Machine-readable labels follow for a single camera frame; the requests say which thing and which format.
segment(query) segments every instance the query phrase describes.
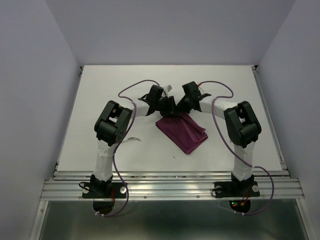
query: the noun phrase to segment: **white table surface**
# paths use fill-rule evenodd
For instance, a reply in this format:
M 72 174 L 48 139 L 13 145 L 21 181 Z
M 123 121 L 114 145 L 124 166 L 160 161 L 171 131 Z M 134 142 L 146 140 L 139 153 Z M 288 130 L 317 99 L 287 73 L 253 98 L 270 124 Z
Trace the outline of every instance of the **white table surface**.
M 119 91 L 140 80 L 152 79 L 161 86 L 173 87 L 176 103 L 184 95 L 182 85 L 195 81 L 215 80 L 234 91 L 232 102 L 248 101 L 261 124 L 262 133 L 256 142 L 253 165 L 269 171 L 281 171 L 280 159 L 267 121 L 266 113 L 250 66 L 223 65 L 86 65 L 77 91 L 67 128 L 58 171 L 93 171 L 96 164 L 97 139 L 94 125 L 106 103 L 114 100 Z M 133 99 L 149 92 L 152 83 L 145 82 L 125 94 Z M 206 83 L 201 86 L 214 96 L 228 95 L 223 86 Z M 200 172 L 232 171 L 234 157 L 224 146 L 213 118 L 208 113 L 192 110 L 190 116 L 203 128 L 208 139 L 190 155 L 184 154 L 155 125 L 161 118 L 158 112 L 139 117 L 127 135 L 141 141 L 124 142 L 115 159 L 120 171 L 139 172 Z M 224 136 L 228 138 L 224 120 L 218 119 Z

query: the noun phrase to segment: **screw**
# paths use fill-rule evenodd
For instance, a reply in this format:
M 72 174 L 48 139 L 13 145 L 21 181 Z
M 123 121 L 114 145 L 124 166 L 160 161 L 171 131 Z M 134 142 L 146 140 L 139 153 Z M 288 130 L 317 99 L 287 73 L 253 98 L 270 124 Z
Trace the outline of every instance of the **screw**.
M 215 191 L 220 194 L 222 192 L 222 190 L 218 190 L 218 189 L 221 189 L 221 186 L 216 186 L 215 187 Z
M 259 187 L 258 187 L 257 185 L 253 185 L 253 186 L 252 186 L 252 190 L 253 190 L 255 193 L 257 193 L 257 192 L 259 192 Z
M 124 186 L 120 187 L 120 193 L 125 194 L 126 191 L 127 189 Z
M 82 190 L 82 193 L 83 193 L 83 194 L 87 194 L 87 193 L 89 193 L 89 191 L 88 191 L 87 189 L 88 189 L 88 190 L 90 190 L 90 188 L 87 186 L 87 188 L 86 188 L 86 189 L 83 189 L 83 190 Z

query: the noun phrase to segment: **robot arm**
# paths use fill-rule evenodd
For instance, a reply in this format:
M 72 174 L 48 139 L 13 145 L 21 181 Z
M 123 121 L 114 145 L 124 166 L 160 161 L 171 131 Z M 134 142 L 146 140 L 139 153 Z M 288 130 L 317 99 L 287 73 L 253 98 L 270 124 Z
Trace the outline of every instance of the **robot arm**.
M 213 96 L 208 96 L 208 97 L 202 99 L 199 102 L 200 111 L 203 113 L 212 114 L 213 100 L 214 100 Z M 248 102 L 242 102 L 239 105 L 243 106 L 244 104 L 246 104 L 247 108 L 252 110 L 252 108 Z M 254 147 L 255 147 L 255 141 L 258 139 L 258 134 L 261 132 L 261 127 L 260 127 L 260 124 L 259 124 L 256 116 L 254 115 L 254 113 L 252 111 L 252 114 L 254 116 L 252 116 L 251 120 L 255 119 L 255 122 L 247 125 L 247 127 L 250 128 L 250 130 L 252 130 L 252 132 L 253 132 L 252 137 L 256 136 L 256 138 L 252 139 L 251 136 L 244 136 L 245 138 L 249 138 L 249 139 L 243 140 L 242 142 L 240 139 L 237 139 L 237 136 L 240 136 L 240 138 L 242 137 L 242 132 L 246 128 L 245 126 L 248 123 L 248 122 L 246 122 L 245 118 L 243 118 L 243 122 L 242 122 L 241 117 L 238 115 L 235 115 L 235 114 L 237 114 L 237 109 L 238 109 L 239 105 L 235 102 L 229 102 L 229 101 L 226 101 L 223 99 L 217 99 L 214 102 L 214 106 L 213 106 L 214 107 L 214 115 L 226 121 L 228 135 L 231 140 L 233 139 L 232 142 L 234 145 L 235 154 L 238 155 L 239 157 L 241 157 L 243 160 L 245 160 L 250 165 L 252 165 L 253 164 L 253 151 L 254 151 Z M 235 115 L 234 116 L 235 117 L 234 118 L 235 124 L 238 127 L 239 132 L 241 131 L 239 135 L 234 134 L 237 132 L 237 130 L 235 129 L 235 127 L 233 127 L 234 123 L 231 121 L 231 117 L 233 115 Z M 252 171 L 251 167 L 249 167 L 248 165 L 243 163 L 241 160 L 239 160 L 239 158 L 237 158 L 235 156 L 232 175 L 241 182 L 243 180 L 249 179 L 253 175 L 253 171 Z
M 212 114 L 212 103 L 215 99 L 208 93 L 201 92 L 201 89 L 195 82 L 190 82 L 182 86 L 184 97 L 177 104 L 177 107 L 189 113 L 191 109 L 203 113 Z M 241 103 L 229 102 L 223 99 L 216 99 L 214 102 L 214 115 L 225 120 L 228 136 L 233 142 L 234 152 L 237 156 L 252 166 L 253 150 L 258 135 L 261 133 L 261 125 L 249 102 Z M 248 192 L 253 185 L 254 175 L 252 168 L 238 157 L 234 157 L 234 167 L 231 174 L 230 185 L 223 183 L 224 189 L 229 192 L 216 193 L 216 197 L 234 197 L 241 196 Z
M 148 94 L 134 101 L 135 117 L 148 116 L 155 111 L 159 111 L 162 116 L 174 114 L 175 99 L 173 96 L 168 96 L 171 89 L 170 85 L 165 87 L 153 85 Z M 100 196 L 107 196 L 111 190 L 113 155 L 126 135 L 130 119 L 133 118 L 133 111 L 133 103 L 119 105 L 111 100 L 95 123 L 98 153 L 88 188 Z

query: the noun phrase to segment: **black bracket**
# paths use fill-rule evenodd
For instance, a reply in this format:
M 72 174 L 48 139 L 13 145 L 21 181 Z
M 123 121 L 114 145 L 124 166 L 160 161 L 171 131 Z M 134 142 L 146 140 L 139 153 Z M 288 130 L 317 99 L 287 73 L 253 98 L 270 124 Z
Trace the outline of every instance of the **black bracket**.
M 246 148 L 249 143 L 258 140 L 261 125 L 249 102 L 243 101 L 223 113 L 228 136 L 235 145 Z
M 201 112 L 199 102 L 205 97 L 211 96 L 209 93 L 201 94 L 198 85 L 192 81 L 182 85 L 184 96 L 176 105 L 181 112 L 190 113 L 192 109 Z
M 214 189 L 211 191 L 213 197 L 222 198 L 238 198 L 249 193 L 250 197 L 259 197 L 258 183 L 255 181 L 254 175 L 250 178 L 239 181 L 231 174 L 231 181 L 214 182 Z
M 91 175 L 90 182 L 83 183 L 82 198 L 83 199 L 111 199 L 112 191 L 114 190 L 115 199 L 125 199 L 126 192 L 122 193 L 121 189 L 125 188 L 122 182 L 112 182 L 110 177 L 108 181 L 100 181 L 95 175 Z
M 115 101 L 109 101 L 94 125 L 98 140 L 108 146 L 121 142 L 127 131 L 132 110 L 124 108 Z

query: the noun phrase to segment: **metal frame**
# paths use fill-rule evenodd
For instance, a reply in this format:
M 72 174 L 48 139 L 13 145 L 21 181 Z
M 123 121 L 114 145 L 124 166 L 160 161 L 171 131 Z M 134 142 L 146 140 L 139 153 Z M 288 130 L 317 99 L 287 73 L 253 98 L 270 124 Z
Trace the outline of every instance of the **metal frame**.
M 274 199 L 296 199 L 301 218 L 310 240 L 317 239 L 311 216 L 305 203 L 300 182 L 290 176 L 285 159 L 278 141 L 260 83 L 256 68 L 251 67 L 261 101 L 267 116 L 274 144 L 280 158 L 282 171 L 271 171 L 274 180 Z M 269 199 L 271 184 L 269 177 L 263 172 L 254 169 L 255 180 L 258 182 L 260 197 L 255 199 Z M 49 201 L 92 201 L 82 198 L 82 189 L 78 183 L 88 182 L 91 172 L 88 171 L 55 171 L 51 180 L 43 185 L 39 207 L 36 213 L 30 240 L 38 240 L 45 219 Z M 113 173 L 113 180 L 120 181 L 117 174 Z M 129 183 L 130 201 L 204 201 L 204 200 L 229 200 L 229 198 L 215 198 L 211 195 L 214 188 L 213 182 L 229 181 L 231 172 L 121 172 L 121 176 Z
M 30 234 L 30 240 L 38 240 L 40 238 L 41 229 L 44 224 L 47 208 L 48 208 L 48 201 L 40 201 L 38 209 L 36 211 L 33 227 Z
M 310 212 L 308 210 L 306 200 L 303 198 L 297 199 L 296 203 L 298 205 L 299 212 L 301 214 L 301 218 L 303 221 L 303 225 L 309 240 L 317 240 L 318 239 L 317 232 L 316 232 L 314 223 L 312 221 Z

